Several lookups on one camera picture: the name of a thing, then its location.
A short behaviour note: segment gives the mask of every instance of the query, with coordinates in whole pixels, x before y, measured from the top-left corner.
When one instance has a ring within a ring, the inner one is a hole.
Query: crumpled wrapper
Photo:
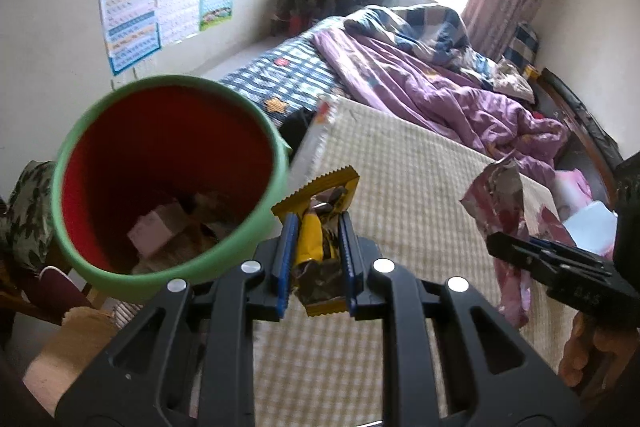
[[[476,220],[485,239],[492,233],[504,232],[523,241],[529,240],[522,181],[513,156],[505,156],[488,165],[471,183],[460,203]],[[538,213],[536,237],[575,247],[564,225],[546,206],[542,206]],[[500,286],[498,311],[509,324],[521,328],[529,322],[531,275],[495,257],[494,269]]]

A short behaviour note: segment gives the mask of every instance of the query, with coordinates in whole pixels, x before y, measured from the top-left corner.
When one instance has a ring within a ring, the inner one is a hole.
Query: leaf-patterned cloth
[[[39,272],[53,239],[50,185],[54,162],[29,162],[0,223],[0,239],[18,265]]]

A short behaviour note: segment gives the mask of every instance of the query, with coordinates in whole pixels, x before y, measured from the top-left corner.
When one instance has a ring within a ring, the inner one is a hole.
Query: green bucket
[[[156,76],[108,94],[66,137],[53,176],[62,250],[96,289],[144,302],[171,279],[200,283],[251,258],[273,229],[287,184],[287,145],[252,102],[216,82]],[[127,232],[166,195],[216,191],[242,223],[171,269],[131,275]]]

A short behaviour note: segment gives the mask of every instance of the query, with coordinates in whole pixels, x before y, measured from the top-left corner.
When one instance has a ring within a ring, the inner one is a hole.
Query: purple blanket
[[[546,187],[553,181],[553,158],[568,135],[556,120],[536,120],[505,95],[458,74],[445,78],[384,42],[331,28],[314,44],[358,102],[496,160],[513,152],[523,174]]]

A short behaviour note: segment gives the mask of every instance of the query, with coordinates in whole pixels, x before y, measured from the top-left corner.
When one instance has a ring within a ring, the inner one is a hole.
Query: yellow candy wrapper
[[[348,166],[316,178],[272,208],[283,222],[289,213],[301,219],[291,286],[310,317],[347,311],[337,222],[359,179]]]

